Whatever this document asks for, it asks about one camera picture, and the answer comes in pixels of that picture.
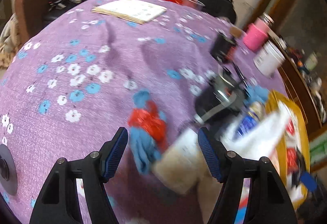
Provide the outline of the white cloth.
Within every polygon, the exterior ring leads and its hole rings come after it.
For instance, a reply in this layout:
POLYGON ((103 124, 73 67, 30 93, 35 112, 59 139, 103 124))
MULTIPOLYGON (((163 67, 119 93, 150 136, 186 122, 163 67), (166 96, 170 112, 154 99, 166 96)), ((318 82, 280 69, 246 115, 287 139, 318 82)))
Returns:
POLYGON ((243 137, 234 140, 238 124, 231 124, 221 137, 221 142, 227 150, 232 150, 245 159, 259 160, 263 156, 269 158, 282 139, 289 120, 289 109, 280 101, 277 110, 269 113, 243 137))

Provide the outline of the cream facial tissue pack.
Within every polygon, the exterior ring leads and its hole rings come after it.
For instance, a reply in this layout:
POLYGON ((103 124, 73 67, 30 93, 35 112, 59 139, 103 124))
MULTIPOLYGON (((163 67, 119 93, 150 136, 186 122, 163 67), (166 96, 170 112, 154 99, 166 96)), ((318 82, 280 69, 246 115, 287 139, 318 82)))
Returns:
POLYGON ((152 166, 153 174, 170 190, 185 195, 208 172, 192 128, 185 129, 152 166))

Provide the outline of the blue towel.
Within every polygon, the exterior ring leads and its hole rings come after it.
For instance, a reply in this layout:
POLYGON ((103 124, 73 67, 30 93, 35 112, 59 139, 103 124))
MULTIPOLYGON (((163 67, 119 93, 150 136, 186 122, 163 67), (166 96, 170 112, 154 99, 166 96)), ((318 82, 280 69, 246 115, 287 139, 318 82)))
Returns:
MULTIPOLYGON (((134 108, 144 108, 147 100, 153 100, 148 90, 141 90, 135 93, 133 96, 134 108)), ((162 150, 160 150, 155 140, 142 128, 129 126, 129 135, 129 145, 136 168, 140 174, 148 174, 152 164, 160 160, 162 150)))

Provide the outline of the red plastic bag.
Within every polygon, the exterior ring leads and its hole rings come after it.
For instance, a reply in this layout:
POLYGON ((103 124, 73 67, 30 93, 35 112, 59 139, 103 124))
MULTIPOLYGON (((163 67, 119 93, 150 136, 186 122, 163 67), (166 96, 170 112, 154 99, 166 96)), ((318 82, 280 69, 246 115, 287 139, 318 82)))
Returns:
POLYGON ((167 125, 165 115, 161 118, 162 114, 163 112, 157 109, 154 101, 147 100, 144 108, 134 108, 132 110, 128 125, 145 130, 155 140, 160 150, 163 151, 167 148, 167 125))

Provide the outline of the yellow cardboard box lid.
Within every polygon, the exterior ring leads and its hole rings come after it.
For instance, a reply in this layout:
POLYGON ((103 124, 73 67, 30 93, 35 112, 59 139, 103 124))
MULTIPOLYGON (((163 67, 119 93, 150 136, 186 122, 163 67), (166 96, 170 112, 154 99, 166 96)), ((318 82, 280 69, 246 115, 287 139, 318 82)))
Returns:
POLYGON ((297 209, 307 198, 308 191, 303 183, 297 186, 292 184, 291 168, 289 167, 291 164, 290 154, 299 150, 304 157, 305 170, 310 171, 307 129, 298 105, 275 90, 268 95, 268 100, 265 103, 266 113, 279 109, 279 103, 283 103, 287 108, 287 125, 275 148, 279 162, 279 175, 288 191, 293 207, 297 209))

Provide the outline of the black electric motor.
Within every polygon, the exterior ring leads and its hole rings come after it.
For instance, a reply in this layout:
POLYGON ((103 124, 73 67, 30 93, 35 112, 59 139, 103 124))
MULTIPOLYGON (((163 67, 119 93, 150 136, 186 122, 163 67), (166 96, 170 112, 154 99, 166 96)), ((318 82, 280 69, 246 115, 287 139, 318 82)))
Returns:
POLYGON ((236 64, 233 64, 239 80, 232 77, 231 71, 223 67, 217 76, 209 80, 205 90, 195 100, 196 123, 212 124, 230 114, 237 115, 248 98, 246 78, 236 64))

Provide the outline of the white plastic jar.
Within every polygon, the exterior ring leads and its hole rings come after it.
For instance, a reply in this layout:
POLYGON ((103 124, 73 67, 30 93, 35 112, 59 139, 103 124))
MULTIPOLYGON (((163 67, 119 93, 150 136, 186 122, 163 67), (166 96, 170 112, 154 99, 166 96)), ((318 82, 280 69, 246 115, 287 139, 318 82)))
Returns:
POLYGON ((266 77, 270 77, 284 61, 282 52, 271 41, 267 41, 253 59, 256 68, 266 77))

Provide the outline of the purple floral tablecloth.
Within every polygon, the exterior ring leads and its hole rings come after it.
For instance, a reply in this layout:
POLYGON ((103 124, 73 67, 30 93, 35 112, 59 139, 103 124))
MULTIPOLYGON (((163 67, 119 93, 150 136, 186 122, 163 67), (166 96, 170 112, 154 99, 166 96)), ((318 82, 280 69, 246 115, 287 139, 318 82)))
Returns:
POLYGON ((175 141, 194 116, 194 101, 218 71, 210 48, 230 23, 190 7, 166 8, 138 25, 93 8, 116 0, 87 0, 49 24, 22 47, 1 79, 1 143, 10 149, 18 192, 2 195, 28 223, 54 163, 101 148, 127 126, 133 95, 150 92, 175 141))

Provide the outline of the dark bottle with cork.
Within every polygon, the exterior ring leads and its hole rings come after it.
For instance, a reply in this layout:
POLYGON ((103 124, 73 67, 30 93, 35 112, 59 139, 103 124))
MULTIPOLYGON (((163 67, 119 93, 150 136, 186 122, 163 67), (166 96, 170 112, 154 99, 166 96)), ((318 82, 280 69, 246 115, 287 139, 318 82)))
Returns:
POLYGON ((211 46, 210 54, 222 64, 230 63, 233 60, 233 53, 238 46, 237 39, 243 35, 243 31, 237 27, 230 27, 228 35, 221 29, 217 30, 217 37, 211 46))

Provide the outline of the blanket on chair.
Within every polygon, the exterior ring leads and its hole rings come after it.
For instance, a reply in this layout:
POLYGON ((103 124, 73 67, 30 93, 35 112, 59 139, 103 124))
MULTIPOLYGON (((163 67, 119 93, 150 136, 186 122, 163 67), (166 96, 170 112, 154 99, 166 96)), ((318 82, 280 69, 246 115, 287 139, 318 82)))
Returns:
POLYGON ((1 32, 1 69, 7 69, 21 44, 19 26, 16 14, 13 14, 1 32))

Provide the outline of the pink sleeved thermos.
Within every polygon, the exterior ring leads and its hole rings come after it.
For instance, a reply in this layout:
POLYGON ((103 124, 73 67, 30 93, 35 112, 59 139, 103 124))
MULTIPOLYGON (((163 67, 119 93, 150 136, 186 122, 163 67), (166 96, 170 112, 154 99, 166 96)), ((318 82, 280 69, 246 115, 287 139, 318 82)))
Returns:
POLYGON ((268 39, 268 32, 274 25, 273 19, 265 12, 248 26, 243 38, 245 46, 256 52, 268 39))

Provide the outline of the paper notebook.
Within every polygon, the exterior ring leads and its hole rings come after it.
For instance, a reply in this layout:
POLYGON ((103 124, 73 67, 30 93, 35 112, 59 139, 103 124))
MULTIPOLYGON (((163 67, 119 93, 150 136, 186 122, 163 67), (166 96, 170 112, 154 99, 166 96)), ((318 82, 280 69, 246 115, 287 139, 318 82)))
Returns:
POLYGON ((141 0, 117 0, 94 7, 92 12, 145 24, 164 14, 167 8, 141 0))

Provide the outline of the clear plastic cup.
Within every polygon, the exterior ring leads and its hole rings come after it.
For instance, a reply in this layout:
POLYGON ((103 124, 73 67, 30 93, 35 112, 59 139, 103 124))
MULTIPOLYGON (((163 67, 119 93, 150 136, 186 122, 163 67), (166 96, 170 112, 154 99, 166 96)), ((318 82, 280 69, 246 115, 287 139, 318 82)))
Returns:
POLYGON ((201 11, 205 5, 198 0, 182 0, 182 5, 201 11))

